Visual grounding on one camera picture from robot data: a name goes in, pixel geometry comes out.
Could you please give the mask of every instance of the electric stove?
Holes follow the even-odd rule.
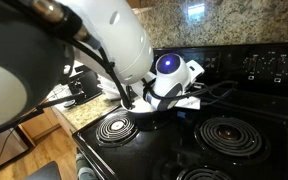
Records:
[[[201,82],[239,86],[200,110],[137,114],[116,107],[94,120],[73,138],[98,178],[288,180],[288,44],[154,51],[169,52],[199,61],[206,69]],[[226,90],[200,98],[210,102]]]

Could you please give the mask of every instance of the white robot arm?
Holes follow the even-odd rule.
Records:
[[[144,91],[145,82],[154,80],[153,91],[162,97],[183,95],[196,77],[204,72],[195,61],[185,63],[175,54],[161,57],[157,62],[157,75],[149,72],[153,51],[145,30],[124,0],[59,0],[72,8],[105,49],[114,71],[124,85],[131,85],[134,92],[149,102],[154,109],[172,108],[177,101],[154,98]],[[81,53],[77,59],[99,75],[110,79],[103,67]]]
[[[79,57],[77,60],[99,75],[111,79],[112,72],[102,66],[105,63],[84,54],[89,50],[94,51],[112,65],[113,69],[109,71],[114,71],[120,83],[132,86],[134,92],[155,110],[172,108],[178,100],[159,97],[185,94],[195,77],[204,72],[194,61],[185,63],[181,57],[169,54],[157,62],[157,75],[150,73],[153,50],[149,38],[125,0],[58,2],[65,6],[53,0],[0,1],[0,126],[16,121],[36,107],[58,83],[65,65],[63,59],[67,55],[62,52],[63,48],[54,36],[65,39],[67,34],[71,34],[75,40],[84,41],[83,44],[75,40],[68,41],[80,44],[77,48],[84,48],[83,52],[76,52]],[[28,9],[35,11],[47,21],[40,24],[46,27],[55,24],[57,29],[64,29],[64,37],[54,32],[50,36],[30,22],[34,18],[26,18],[6,4],[22,9],[25,15],[32,14]],[[82,26],[65,28],[65,23],[76,19],[76,16],[67,17],[61,7],[68,7],[66,11],[73,10],[82,19]]]

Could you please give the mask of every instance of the wooden cabinet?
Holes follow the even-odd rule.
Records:
[[[45,134],[48,134],[49,132],[52,132],[59,126],[59,122],[52,108],[45,108],[43,114],[40,114],[19,125],[24,134],[28,136],[33,144],[35,140],[39,139]]]
[[[72,137],[72,134],[76,131],[76,129],[66,120],[66,118],[57,110],[56,108],[52,108],[53,112],[69,137]]]
[[[141,8],[141,0],[127,0],[131,8]]]

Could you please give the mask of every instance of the black stovetop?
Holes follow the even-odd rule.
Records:
[[[100,179],[288,179],[287,98],[234,91],[201,110],[118,108],[73,138]]]

